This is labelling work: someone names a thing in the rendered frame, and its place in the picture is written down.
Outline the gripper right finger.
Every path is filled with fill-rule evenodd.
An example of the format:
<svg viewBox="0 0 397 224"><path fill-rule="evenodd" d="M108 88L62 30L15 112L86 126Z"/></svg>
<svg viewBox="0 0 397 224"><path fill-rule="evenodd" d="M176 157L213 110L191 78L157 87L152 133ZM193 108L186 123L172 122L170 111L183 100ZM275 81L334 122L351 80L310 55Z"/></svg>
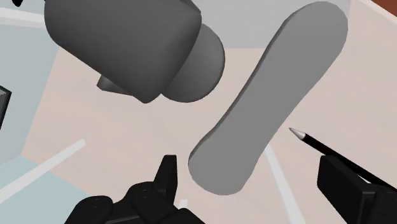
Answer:
<svg viewBox="0 0 397 224"><path fill-rule="evenodd" d="M320 158L317 187L347 224L397 224L397 192L365 182L334 156Z"/></svg>

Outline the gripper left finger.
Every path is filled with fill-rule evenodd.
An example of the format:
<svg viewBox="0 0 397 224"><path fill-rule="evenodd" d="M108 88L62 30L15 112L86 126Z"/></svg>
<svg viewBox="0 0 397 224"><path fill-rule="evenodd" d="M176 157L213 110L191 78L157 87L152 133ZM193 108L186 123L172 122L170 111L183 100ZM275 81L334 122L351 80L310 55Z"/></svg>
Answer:
<svg viewBox="0 0 397 224"><path fill-rule="evenodd" d="M77 203L64 224L188 224L188 211L174 205L177 156L163 157L153 181L135 184L122 200L104 195Z"/></svg>

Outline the black pen with silver tip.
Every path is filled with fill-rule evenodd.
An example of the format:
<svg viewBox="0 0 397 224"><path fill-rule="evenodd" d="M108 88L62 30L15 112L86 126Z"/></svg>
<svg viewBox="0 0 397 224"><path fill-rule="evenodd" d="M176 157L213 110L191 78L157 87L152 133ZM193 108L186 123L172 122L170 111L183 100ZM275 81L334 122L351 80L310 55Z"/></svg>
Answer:
<svg viewBox="0 0 397 224"><path fill-rule="evenodd" d="M378 178L374 174L370 173L366 169L362 168L358 164L354 163L353 161L349 160L348 158L344 157L343 155L339 154L335 150L331 149L327 145L323 144L322 142L318 141L317 139L313 138L312 136L308 135L305 132L300 130L296 130L294 128L289 128L289 130L294 133L294 135L299 138L299 140L303 141L304 143L308 144L312 148L316 149L317 151L321 152L324 155L331 155L338 158L344 165L348 166L351 170L353 170L358 176L364 178L365 180L382 186L389 187L395 191L397 188L393 187L389 183L386 183L382 179Z"/></svg>

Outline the grey oblong rounded slab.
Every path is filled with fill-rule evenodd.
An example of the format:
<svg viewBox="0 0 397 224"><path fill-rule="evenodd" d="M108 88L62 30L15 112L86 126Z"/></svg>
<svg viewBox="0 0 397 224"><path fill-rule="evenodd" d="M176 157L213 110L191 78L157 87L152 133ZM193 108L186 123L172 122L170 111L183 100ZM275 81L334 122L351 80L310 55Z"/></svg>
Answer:
<svg viewBox="0 0 397 224"><path fill-rule="evenodd" d="M279 127L339 56L347 32L345 13L328 1L281 24L226 113L190 153L198 186L215 195L243 188Z"/></svg>

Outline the dark box-shaped object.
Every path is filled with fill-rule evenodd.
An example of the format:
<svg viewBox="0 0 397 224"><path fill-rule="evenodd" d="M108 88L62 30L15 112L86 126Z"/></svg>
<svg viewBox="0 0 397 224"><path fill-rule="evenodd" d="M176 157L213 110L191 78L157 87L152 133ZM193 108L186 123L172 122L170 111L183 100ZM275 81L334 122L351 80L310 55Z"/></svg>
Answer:
<svg viewBox="0 0 397 224"><path fill-rule="evenodd" d="M0 85L0 129L8 108L12 92Z"/></svg>

